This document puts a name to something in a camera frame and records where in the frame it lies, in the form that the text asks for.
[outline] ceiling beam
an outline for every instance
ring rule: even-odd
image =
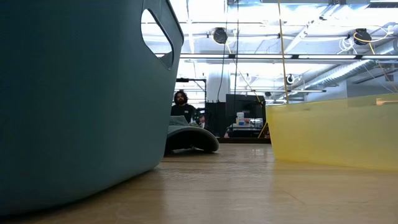
[[[369,4],[369,0],[280,0],[281,4],[329,4],[330,2],[346,2],[347,4]],[[228,0],[228,5],[256,5],[266,3],[278,3],[278,0]]]
[[[164,54],[156,54],[158,57],[163,57]],[[233,62],[233,59],[239,60],[281,60],[281,54],[181,54],[181,59],[225,59]],[[330,55],[330,54],[287,54],[286,60],[296,60],[302,63],[306,61],[341,61],[341,62],[356,62],[358,60],[398,60],[398,55]]]
[[[289,43],[288,46],[285,48],[285,54],[293,50],[297,44],[301,42],[302,39],[306,38],[308,35],[309,30],[313,26],[318,26],[321,21],[325,20],[325,18],[329,17],[338,7],[339,5],[329,5],[326,7],[325,10],[322,11],[322,13],[314,20],[308,21],[307,25],[294,37],[294,39]]]
[[[183,89],[184,91],[202,91],[199,88],[189,88],[189,89]],[[257,93],[265,93],[265,92],[270,92],[270,93],[284,93],[285,90],[275,90],[275,89],[255,89],[253,90]],[[240,93],[249,93],[253,92],[252,90],[242,90],[242,89],[236,89],[236,92]],[[326,90],[287,90],[288,93],[326,93]]]

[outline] ceiling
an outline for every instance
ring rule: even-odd
[[[224,0],[170,0],[185,36],[182,53],[280,54],[278,5],[241,0],[238,10],[236,1],[228,0],[227,5]],[[375,48],[385,44],[397,35],[397,12],[398,8],[370,8],[368,4],[281,4],[284,49],[286,54],[371,54],[369,45],[353,45],[355,50],[344,50],[347,48],[342,41],[348,34],[353,35],[355,29],[366,28],[373,40],[378,40],[373,43]],[[226,47],[213,40],[212,33],[216,27],[226,30]],[[153,52],[164,54],[171,51],[170,44],[148,12],[142,16],[142,34]],[[203,78],[209,74],[209,69],[214,69],[214,66],[207,66],[209,63],[219,63],[221,69],[223,62],[181,59],[178,76]],[[236,66],[231,62],[224,61],[224,64]],[[304,81],[337,65],[339,63],[287,62],[286,73]],[[284,84],[281,63],[256,63],[254,60],[238,62],[238,68],[241,73],[252,77],[252,86],[280,88]],[[230,75],[234,75],[235,69],[230,70],[233,71]],[[242,80],[237,85],[246,84]]]

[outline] ventilation duct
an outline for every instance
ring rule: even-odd
[[[278,3],[278,0],[228,0],[228,5]],[[282,4],[369,4],[370,0],[280,0]]]
[[[381,45],[376,49],[377,54],[398,54],[398,39],[394,39],[386,44]],[[374,60],[360,60],[349,65],[340,65],[336,68],[314,78],[305,85],[297,87],[297,90],[305,90],[316,86],[327,87],[348,78],[351,78],[362,72],[366,72],[366,69],[372,69],[376,65]]]

